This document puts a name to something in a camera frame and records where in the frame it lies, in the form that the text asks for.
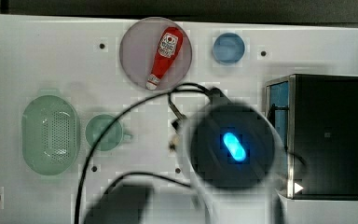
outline blue light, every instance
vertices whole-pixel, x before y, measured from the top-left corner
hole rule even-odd
[[[235,161],[244,161],[246,159],[246,151],[233,133],[225,133],[223,142],[225,142],[229,153]]]

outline small blue bowl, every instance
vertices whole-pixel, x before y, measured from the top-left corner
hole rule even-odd
[[[222,34],[217,37],[213,45],[213,56],[221,64],[237,63],[244,53],[245,44],[236,34]]]

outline black wire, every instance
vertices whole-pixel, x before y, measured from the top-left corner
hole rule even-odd
[[[175,179],[172,179],[172,178],[169,178],[167,176],[164,176],[164,175],[157,175],[157,174],[154,174],[154,173],[150,173],[150,172],[143,172],[143,171],[134,171],[134,172],[130,172],[130,173],[126,173],[126,174],[123,174],[123,175],[120,175],[116,178],[116,180],[105,190],[104,194],[109,194],[110,192],[112,192],[112,190],[117,186],[117,184],[125,179],[126,177],[128,177],[129,175],[148,175],[148,176],[153,176],[153,177],[156,177],[156,178],[159,178],[159,179],[163,179],[163,180],[166,180],[166,181],[170,181],[170,182],[173,182],[177,185],[180,185],[182,187],[185,187],[185,188],[190,188],[191,189],[191,186],[187,183],[183,183],[183,182],[180,182],[178,180],[175,180]]]
[[[182,84],[177,85],[176,87],[174,87],[172,89],[172,91],[176,91],[179,90],[179,87],[183,87],[183,86],[191,86],[191,87],[197,87],[198,89],[200,89],[203,92],[207,92],[209,91],[208,89],[206,89],[204,86],[201,86],[200,84],[197,83],[192,83],[192,82],[184,82]],[[172,97],[171,97],[171,92],[168,93],[168,103],[172,104]]]
[[[103,139],[103,137],[106,135],[106,133],[109,131],[109,129],[119,120],[121,119],[121,117],[123,117],[124,115],[126,115],[127,113],[129,113],[131,110],[133,110],[133,108],[137,107],[138,105],[142,105],[145,102],[148,102],[150,100],[159,98],[161,96],[164,95],[171,95],[172,93],[175,92],[197,92],[197,93],[203,93],[205,94],[205,91],[199,91],[199,90],[177,90],[175,87],[173,90],[171,91],[165,91],[162,93],[157,93],[155,95],[149,96],[144,98],[142,101],[139,101],[133,105],[131,105],[130,107],[128,107],[127,109],[125,109],[123,112],[121,112],[119,115],[117,115],[110,123],[109,125],[107,125],[107,127],[103,130],[103,132],[101,133],[101,135],[98,137],[97,141],[94,142],[94,144],[92,145],[91,151],[89,152],[89,155],[86,158],[85,164],[83,166],[83,170],[82,170],[82,174],[79,180],[79,184],[78,184],[78,188],[77,188],[77,195],[76,195],[76,205],[75,205],[75,224],[79,223],[79,219],[80,219],[80,205],[81,205],[81,196],[82,196],[82,190],[83,190],[83,186],[84,186],[84,181],[86,179],[86,173],[87,170],[89,169],[89,164],[90,164],[90,160],[95,152],[95,149],[97,148],[97,146],[100,144],[101,140]]]
[[[184,86],[197,87],[198,89],[203,91],[205,95],[209,91],[204,86],[201,86],[200,84],[192,83],[192,82],[184,82],[182,84],[179,84],[176,87],[174,87],[172,89],[172,91],[178,91],[180,87],[184,87]],[[176,107],[176,105],[172,102],[171,92],[168,93],[168,105],[170,106],[171,110],[173,111],[173,113],[176,115],[177,118],[179,118],[179,119],[185,119],[186,118],[186,116],[184,114],[182,114],[182,112],[180,112],[179,109]]]

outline green colander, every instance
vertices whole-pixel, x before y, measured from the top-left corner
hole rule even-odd
[[[58,91],[33,100],[22,115],[22,155],[41,175],[58,175],[75,161],[80,147],[79,119]]]

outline red bottle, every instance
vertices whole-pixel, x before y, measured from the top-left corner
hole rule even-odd
[[[183,43],[183,34],[176,27],[168,27],[158,43],[152,72],[147,80],[146,87],[155,90],[164,74],[171,67]]]

